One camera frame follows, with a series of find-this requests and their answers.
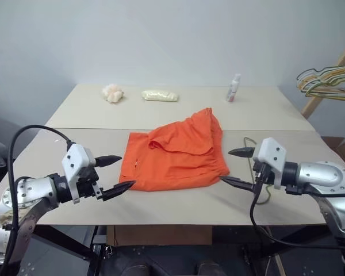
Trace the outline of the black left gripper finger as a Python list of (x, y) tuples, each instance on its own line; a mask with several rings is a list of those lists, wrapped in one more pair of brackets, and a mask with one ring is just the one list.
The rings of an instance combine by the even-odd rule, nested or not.
[(122, 157), (116, 155), (99, 156), (95, 158), (95, 167), (106, 167), (118, 162), (121, 159)]
[(102, 200), (107, 201), (114, 197), (122, 195), (124, 192), (129, 190), (136, 181), (125, 181), (114, 185), (111, 189), (102, 192)]

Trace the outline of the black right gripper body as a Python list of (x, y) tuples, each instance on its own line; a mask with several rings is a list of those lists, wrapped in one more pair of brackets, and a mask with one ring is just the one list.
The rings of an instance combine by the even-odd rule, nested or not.
[(274, 173), (272, 172), (270, 165), (262, 162), (255, 162), (253, 171), (255, 172), (255, 183), (254, 187), (252, 188), (253, 190), (261, 190), (263, 184), (274, 184)]

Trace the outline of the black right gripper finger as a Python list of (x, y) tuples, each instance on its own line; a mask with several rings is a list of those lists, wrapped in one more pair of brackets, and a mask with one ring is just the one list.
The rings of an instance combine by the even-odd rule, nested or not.
[(232, 149), (228, 152), (229, 155), (237, 156), (240, 158), (251, 158), (254, 154), (255, 147), (241, 147)]
[(246, 191), (254, 191), (254, 188), (255, 188), (255, 185), (253, 183), (242, 181), (239, 178), (230, 177), (230, 176), (221, 176), (220, 179), (223, 182), (229, 184), (230, 186), (243, 189)]

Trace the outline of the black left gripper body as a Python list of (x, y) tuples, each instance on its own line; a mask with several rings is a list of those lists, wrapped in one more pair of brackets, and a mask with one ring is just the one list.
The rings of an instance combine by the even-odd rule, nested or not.
[(94, 168), (84, 168), (79, 174), (76, 183), (79, 197), (95, 197), (96, 199), (102, 198), (102, 188), (97, 184), (99, 176)]

